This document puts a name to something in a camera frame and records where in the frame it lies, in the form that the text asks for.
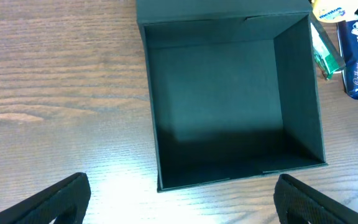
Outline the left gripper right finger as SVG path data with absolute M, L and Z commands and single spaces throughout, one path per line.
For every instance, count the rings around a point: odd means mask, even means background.
M 281 224 L 358 224 L 358 213 L 302 181 L 281 174 L 273 201 Z

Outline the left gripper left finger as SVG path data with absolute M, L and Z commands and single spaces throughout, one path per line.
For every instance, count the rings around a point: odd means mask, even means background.
M 1 211 L 0 224 L 82 224 L 90 197 L 87 175 L 77 172 Z

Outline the black cardboard box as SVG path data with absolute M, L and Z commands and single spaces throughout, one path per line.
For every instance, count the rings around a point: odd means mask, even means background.
M 158 191 L 326 165 L 305 0 L 137 0 Z

